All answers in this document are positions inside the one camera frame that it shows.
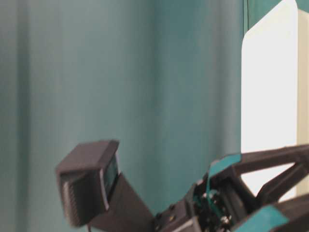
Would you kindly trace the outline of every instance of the curtain fold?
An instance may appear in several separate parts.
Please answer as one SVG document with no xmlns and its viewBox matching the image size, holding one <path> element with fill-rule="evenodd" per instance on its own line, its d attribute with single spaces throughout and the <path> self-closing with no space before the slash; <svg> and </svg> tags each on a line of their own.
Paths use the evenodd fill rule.
<svg viewBox="0 0 309 232">
<path fill-rule="evenodd" d="M 120 139 L 155 213 L 240 151 L 241 0 L 0 3 L 1 231 L 76 231 L 54 167 Z"/>
</svg>

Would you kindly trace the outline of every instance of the screw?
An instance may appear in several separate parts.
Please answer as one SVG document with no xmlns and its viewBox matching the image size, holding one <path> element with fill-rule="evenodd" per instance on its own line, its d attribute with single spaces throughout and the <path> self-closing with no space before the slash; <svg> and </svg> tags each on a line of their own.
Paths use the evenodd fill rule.
<svg viewBox="0 0 309 232">
<path fill-rule="evenodd" d="M 223 223 L 223 224 L 228 224 L 230 221 L 229 219 L 227 218 L 227 216 L 223 216 L 220 221 Z"/>
<path fill-rule="evenodd" d="M 175 218 L 176 218 L 176 216 L 172 215 L 172 216 L 169 217 L 169 221 L 172 222 L 173 220 L 175 220 Z"/>
<path fill-rule="evenodd" d="M 155 231 L 159 231 L 161 229 L 161 226 L 160 225 L 157 225 L 156 227 L 155 227 Z"/>
</svg>

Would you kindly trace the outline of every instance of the teal strip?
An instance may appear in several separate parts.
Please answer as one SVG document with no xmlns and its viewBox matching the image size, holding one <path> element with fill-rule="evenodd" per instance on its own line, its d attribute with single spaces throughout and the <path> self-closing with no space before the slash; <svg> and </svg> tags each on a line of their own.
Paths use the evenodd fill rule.
<svg viewBox="0 0 309 232">
<path fill-rule="evenodd" d="M 218 209 L 218 207 L 212 203 L 211 200 L 211 189 L 210 189 L 210 179 L 212 176 L 216 175 L 217 173 L 223 171 L 225 168 L 229 167 L 230 165 L 234 163 L 238 163 L 241 161 L 241 154 L 235 154 L 235 155 L 229 155 L 221 160 L 212 163 L 210 168 L 209 168 L 209 173 L 208 173 L 208 180 L 207 180 L 207 186 L 206 186 L 206 194 L 207 194 L 207 200 L 209 203 L 210 208 L 215 212 L 217 217 L 221 217 L 222 213 Z"/>
<path fill-rule="evenodd" d="M 234 232 L 267 232 L 288 221 L 286 216 L 270 205 L 260 209 Z"/>
<path fill-rule="evenodd" d="M 211 164 L 209 168 L 208 179 L 212 176 L 216 175 L 217 173 L 223 171 L 228 166 L 238 163 L 241 161 L 241 154 L 229 155 L 225 156 L 223 159 L 219 160 L 216 163 Z"/>
</svg>

